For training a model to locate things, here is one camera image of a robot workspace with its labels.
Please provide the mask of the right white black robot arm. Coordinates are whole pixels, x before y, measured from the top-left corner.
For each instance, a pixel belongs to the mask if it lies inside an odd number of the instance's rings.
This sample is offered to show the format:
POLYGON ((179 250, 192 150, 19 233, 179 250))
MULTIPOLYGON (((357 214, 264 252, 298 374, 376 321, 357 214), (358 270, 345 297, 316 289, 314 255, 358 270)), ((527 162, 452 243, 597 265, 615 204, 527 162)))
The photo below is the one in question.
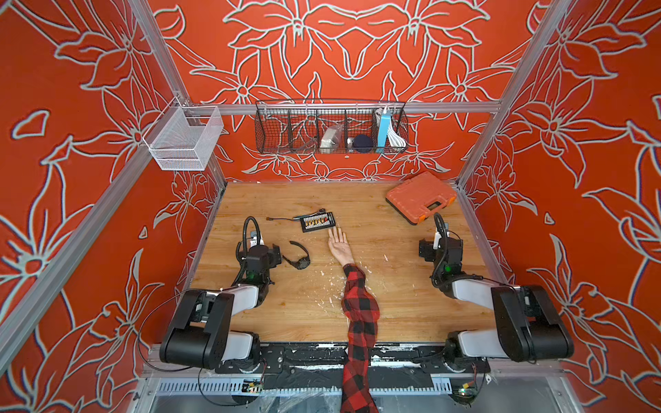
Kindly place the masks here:
POLYGON ((430 280, 449 299, 493 312, 496 327, 449 333, 442 359, 452 368, 481 358, 514 362, 566 359, 575 345, 547 290, 539 285, 511 285, 463 270, 463 240, 434 214, 435 239, 421 240, 418 254, 434 264, 430 280))

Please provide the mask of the red plaid sleeved forearm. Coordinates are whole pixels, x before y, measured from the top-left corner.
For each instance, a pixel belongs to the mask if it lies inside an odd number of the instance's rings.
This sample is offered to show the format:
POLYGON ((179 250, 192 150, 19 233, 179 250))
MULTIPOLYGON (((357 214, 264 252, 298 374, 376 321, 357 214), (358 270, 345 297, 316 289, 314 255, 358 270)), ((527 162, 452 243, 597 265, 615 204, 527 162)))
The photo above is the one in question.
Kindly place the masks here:
POLYGON ((349 330, 340 411, 377 412, 369 390, 368 368, 370 351, 377 341, 380 308, 366 288, 365 273, 355 264, 346 264, 343 270, 346 282, 342 308, 349 320, 349 330))

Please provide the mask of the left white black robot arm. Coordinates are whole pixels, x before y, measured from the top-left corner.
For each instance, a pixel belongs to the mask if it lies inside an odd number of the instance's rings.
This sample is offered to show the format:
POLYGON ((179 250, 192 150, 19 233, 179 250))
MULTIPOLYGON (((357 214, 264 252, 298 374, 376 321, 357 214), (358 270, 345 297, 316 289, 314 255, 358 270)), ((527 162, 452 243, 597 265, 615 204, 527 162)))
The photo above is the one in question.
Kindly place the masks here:
POLYGON ((178 373, 192 368, 215 370, 225 361, 258 361, 258 334, 232 330, 232 318, 263 304, 274 284, 270 271, 282 264, 283 256, 278 245, 263 243, 258 221, 249 216, 235 257, 239 272, 230 287, 185 289, 152 310, 177 303, 158 351, 159 360, 173 367, 159 368, 139 353, 148 368, 178 373))

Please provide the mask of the mannequin hand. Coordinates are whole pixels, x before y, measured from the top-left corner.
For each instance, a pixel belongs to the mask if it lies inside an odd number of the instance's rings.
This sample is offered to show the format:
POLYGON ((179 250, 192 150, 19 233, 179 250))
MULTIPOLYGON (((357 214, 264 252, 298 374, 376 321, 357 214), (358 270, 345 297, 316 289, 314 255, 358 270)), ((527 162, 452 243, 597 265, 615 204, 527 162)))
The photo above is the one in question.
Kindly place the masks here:
POLYGON ((337 226, 328 229, 328 245, 332 256, 345 267, 355 263, 346 233, 337 226))

